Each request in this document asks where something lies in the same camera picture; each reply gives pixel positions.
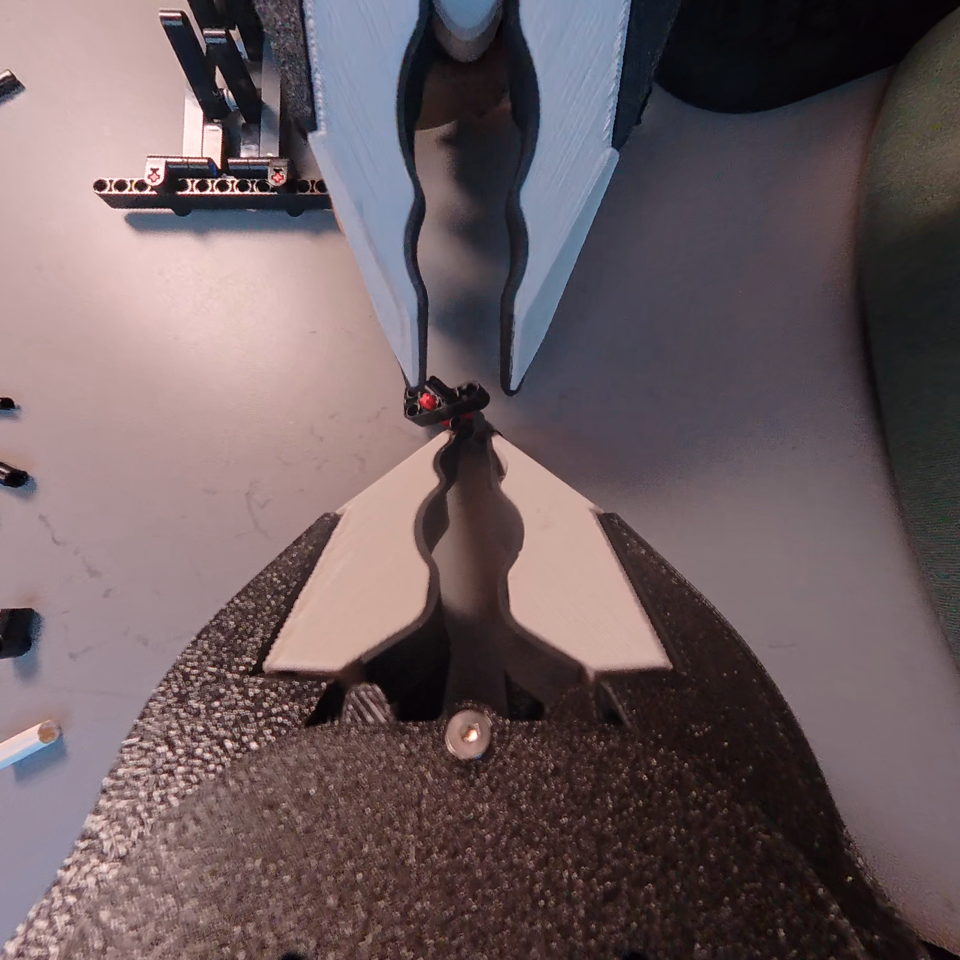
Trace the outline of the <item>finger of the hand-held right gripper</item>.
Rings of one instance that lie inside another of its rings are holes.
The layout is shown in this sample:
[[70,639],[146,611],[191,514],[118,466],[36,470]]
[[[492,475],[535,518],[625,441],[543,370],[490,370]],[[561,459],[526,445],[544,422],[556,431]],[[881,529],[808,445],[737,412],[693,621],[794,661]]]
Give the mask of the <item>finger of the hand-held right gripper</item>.
[[511,95],[522,131],[508,199],[501,385],[520,390],[618,163],[613,145],[629,1],[507,6]]
[[376,316],[409,386],[426,368],[426,288],[414,263],[423,196],[402,131],[417,1],[302,2],[317,128],[308,136]]

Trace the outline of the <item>brick vehicle model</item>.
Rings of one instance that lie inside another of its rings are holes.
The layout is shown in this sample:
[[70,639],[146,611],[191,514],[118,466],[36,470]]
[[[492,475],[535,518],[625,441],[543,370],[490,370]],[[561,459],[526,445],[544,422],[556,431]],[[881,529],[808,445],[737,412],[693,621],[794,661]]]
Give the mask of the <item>brick vehicle model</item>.
[[180,154],[149,155],[141,174],[98,178],[117,210],[329,210],[256,2],[189,2],[159,21],[186,78]]

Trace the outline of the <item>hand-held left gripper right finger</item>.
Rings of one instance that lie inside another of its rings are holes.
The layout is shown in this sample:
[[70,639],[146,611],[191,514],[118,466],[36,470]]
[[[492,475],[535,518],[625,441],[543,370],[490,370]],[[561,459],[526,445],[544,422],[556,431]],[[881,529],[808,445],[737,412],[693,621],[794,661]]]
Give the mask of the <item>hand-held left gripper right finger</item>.
[[499,489],[522,528],[498,586],[510,623],[590,679],[671,670],[598,507],[501,434],[489,445],[503,471]]

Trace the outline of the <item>black angle connector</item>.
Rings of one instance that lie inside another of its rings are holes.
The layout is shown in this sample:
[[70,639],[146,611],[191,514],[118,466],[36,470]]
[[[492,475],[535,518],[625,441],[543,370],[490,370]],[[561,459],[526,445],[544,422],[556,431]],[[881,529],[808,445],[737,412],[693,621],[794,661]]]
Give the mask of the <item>black angle connector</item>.
[[30,652],[36,628],[37,612],[31,607],[4,607],[0,614],[0,657],[15,659]]

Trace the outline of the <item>grey desk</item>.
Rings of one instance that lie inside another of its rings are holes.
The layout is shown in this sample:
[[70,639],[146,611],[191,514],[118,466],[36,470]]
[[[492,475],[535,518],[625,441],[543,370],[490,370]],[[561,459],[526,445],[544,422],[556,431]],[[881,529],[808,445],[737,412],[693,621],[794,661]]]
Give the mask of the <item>grey desk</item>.
[[[322,512],[424,440],[329,212],[125,214],[91,186],[181,146],[157,2],[2,2],[2,940],[53,881],[152,688]],[[618,512],[751,648],[900,911],[958,941],[958,671],[865,365],[855,213],[883,73],[757,115],[662,90],[548,336],[498,390],[509,111],[424,131],[430,370]]]

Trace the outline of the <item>white tube connector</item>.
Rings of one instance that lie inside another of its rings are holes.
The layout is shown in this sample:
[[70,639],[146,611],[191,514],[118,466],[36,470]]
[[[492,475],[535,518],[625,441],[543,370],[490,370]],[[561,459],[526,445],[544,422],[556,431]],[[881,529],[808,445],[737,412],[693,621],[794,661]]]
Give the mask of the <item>white tube connector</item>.
[[60,725],[55,721],[48,720],[6,738],[0,744],[1,770],[22,762],[57,742],[61,735]]

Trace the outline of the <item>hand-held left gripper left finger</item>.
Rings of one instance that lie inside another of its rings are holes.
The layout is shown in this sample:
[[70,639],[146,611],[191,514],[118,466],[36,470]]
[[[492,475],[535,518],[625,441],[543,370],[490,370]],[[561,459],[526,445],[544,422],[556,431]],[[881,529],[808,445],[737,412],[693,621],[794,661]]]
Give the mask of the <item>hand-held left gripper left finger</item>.
[[451,431],[432,438],[338,511],[266,673],[332,677],[426,624],[439,599],[432,554],[450,523],[454,439]]

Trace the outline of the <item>small black red lego assembly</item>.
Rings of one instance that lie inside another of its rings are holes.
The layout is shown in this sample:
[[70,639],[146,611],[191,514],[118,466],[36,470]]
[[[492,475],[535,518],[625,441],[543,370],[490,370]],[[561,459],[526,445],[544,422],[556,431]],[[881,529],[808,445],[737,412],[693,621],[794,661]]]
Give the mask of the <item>small black red lego assembly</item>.
[[[438,406],[432,412],[421,413],[418,398],[429,391],[438,399]],[[436,376],[430,376],[424,384],[408,387],[404,391],[403,412],[405,418],[417,426],[437,426],[455,416],[484,409],[490,402],[486,389],[475,381],[450,387]]]

